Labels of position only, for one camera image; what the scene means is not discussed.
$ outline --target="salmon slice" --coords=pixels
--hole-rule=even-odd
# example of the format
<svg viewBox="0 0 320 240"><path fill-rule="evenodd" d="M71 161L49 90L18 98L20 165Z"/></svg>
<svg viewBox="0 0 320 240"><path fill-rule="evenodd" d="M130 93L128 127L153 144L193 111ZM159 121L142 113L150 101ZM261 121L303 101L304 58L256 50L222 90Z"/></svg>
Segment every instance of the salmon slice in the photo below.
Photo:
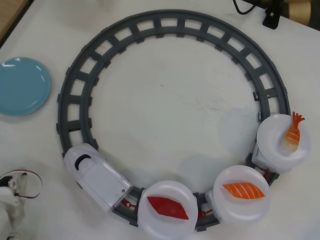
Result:
<svg viewBox="0 0 320 240"><path fill-rule="evenodd" d="M239 199L259 199L266 196L256 185L250 182L231 183L223 186L232 196Z"/></svg>

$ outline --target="gray plastic track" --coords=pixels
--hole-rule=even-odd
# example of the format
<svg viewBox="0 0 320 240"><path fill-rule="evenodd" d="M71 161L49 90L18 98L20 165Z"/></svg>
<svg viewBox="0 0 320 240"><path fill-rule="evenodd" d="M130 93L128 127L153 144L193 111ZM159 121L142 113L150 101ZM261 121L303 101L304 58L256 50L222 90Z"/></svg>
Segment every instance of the gray plastic track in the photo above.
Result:
<svg viewBox="0 0 320 240"><path fill-rule="evenodd" d="M162 26L163 19L177 19L177 26ZM197 21L201 23L200 29L189 28L185 26L186 20ZM153 28L140 31L137 24L153 21ZM209 27L212 26L224 32L221 38L208 33ZM125 28L129 28L131 35L119 41L115 34ZM112 58L116 54L122 54L126 47L133 43L142 43L146 38L156 36L162 38L166 34L176 34L177 37L193 36L197 41L207 41L215 45L218 51L225 51L231 55L231 59L235 64L239 64L245 70L245 76L248 81L251 81L255 87L253 98L260 103L260 112L258 113L258 120L263 121L270 116L270 108L268 98L277 98L279 104L279 111L281 114L290 115L290 106L287 96L287 90L282 82L282 79L269 57L264 51L248 36L239 31L232 25L221 21L210 15L187 11L187 10L156 10L140 13L127 17L107 28L102 30L94 39L92 39L86 46L83 47L80 54L76 57L71 67L66 72L66 77L58 96L58 123L56 124L57 132L60 136L61 145L63 148L63 156L69 148L72 147L70 132L81 131L83 142L92 145L98 149L98 143L93 138L90 128L92 127L91 119L89 118L89 107L92 103L91 91L94 86L98 84L99 74L107 68ZM234 38L244 45L241 51L236 50L228 41ZM108 41L112 47L101 55L96 52L98 46L104 41ZM254 68L246 59L248 55L254 55L259 60L261 66ZM90 73L81 72L80 69L85 61L91 58L96 61L95 66ZM265 89L260 79L260 76L268 74L273 83L273 88ZM81 95L71 95L71 89L75 80L84 82L84 87ZM68 121L68 106L70 104L79 105L79 119ZM255 167L254 164L247 162L250 167ZM271 184L274 179L278 178L278 174L270 173L268 182ZM137 206L142 194L141 188L134 187L130 195L137 198ZM202 204L206 203L203 193L194 193L197 198L198 210L201 211ZM133 226L138 226L138 207L131 210L120 204L114 213L128 220ZM219 221L209 214L204 218L199 218L195 230L197 232L204 231L208 227L218 224Z"/></svg>

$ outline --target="shrimp sushi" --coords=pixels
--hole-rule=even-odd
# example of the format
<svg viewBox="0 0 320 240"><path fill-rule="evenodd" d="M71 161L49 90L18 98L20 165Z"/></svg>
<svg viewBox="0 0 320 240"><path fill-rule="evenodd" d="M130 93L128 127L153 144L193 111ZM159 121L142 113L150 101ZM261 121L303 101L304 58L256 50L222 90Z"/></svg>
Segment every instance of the shrimp sushi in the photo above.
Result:
<svg viewBox="0 0 320 240"><path fill-rule="evenodd" d="M303 120L305 120L305 118L302 117L302 115L299 115L295 112L292 113L292 125L286 131L281 143L281 146L290 154L294 153L298 149L300 142L300 131L298 124Z"/></svg>

